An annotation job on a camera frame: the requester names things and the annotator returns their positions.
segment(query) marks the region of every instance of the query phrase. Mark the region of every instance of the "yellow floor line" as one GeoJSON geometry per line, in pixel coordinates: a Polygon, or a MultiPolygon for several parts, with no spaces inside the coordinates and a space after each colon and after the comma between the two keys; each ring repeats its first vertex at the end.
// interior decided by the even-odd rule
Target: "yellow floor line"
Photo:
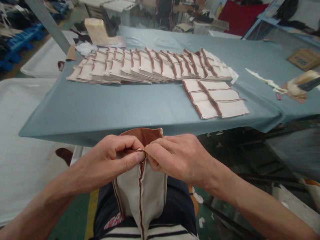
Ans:
{"type": "Polygon", "coordinates": [[[94,216],[97,211],[98,196],[99,196],[99,189],[90,193],[86,234],[84,237],[85,240],[88,240],[89,238],[93,237],[93,222],[94,222],[94,216]]]}

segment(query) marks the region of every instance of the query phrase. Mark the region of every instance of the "metal pole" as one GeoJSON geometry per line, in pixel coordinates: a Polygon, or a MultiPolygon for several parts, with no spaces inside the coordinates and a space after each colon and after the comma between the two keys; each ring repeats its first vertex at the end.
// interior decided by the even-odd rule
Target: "metal pole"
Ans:
{"type": "Polygon", "coordinates": [[[70,48],[70,43],[63,35],[62,31],[50,15],[47,8],[44,6],[42,0],[25,0],[33,13],[37,16],[43,26],[51,34],[53,39],[57,42],[62,51],[67,55],[70,48]]]}

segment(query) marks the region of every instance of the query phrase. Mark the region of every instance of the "canvas bag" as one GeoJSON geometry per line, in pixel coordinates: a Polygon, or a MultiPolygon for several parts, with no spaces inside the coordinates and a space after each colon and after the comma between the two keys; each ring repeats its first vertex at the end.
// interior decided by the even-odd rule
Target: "canvas bag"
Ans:
{"type": "MultiPolygon", "coordinates": [[[[136,128],[120,134],[124,135],[136,136],[144,146],[163,137],[162,128],[136,128]]],[[[150,222],[162,214],[167,196],[167,178],[166,174],[153,171],[146,157],[133,169],[113,180],[120,213],[123,217],[134,218],[143,240],[147,238],[150,222]]]]}

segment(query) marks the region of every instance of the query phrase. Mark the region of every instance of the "cardboard box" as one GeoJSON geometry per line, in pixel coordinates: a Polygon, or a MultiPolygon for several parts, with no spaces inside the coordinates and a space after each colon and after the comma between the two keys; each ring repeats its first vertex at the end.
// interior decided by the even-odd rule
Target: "cardboard box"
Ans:
{"type": "Polygon", "coordinates": [[[298,68],[308,71],[320,65],[320,54],[307,48],[301,48],[288,57],[287,60],[298,68]]]}

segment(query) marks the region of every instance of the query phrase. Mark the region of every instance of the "hand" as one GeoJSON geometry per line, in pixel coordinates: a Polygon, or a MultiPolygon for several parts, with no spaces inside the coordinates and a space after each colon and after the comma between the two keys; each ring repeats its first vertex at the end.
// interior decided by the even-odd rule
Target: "hand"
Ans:
{"type": "Polygon", "coordinates": [[[89,193],[108,184],[145,159],[144,152],[133,152],[116,159],[117,152],[138,148],[144,146],[134,136],[108,135],[51,184],[59,184],[56,189],[59,189],[62,195],[89,193]]]}
{"type": "Polygon", "coordinates": [[[151,142],[145,151],[153,170],[199,186],[220,199],[227,197],[224,188],[230,189],[233,172],[213,158],[196,136],[165,136],[151,142]]]}

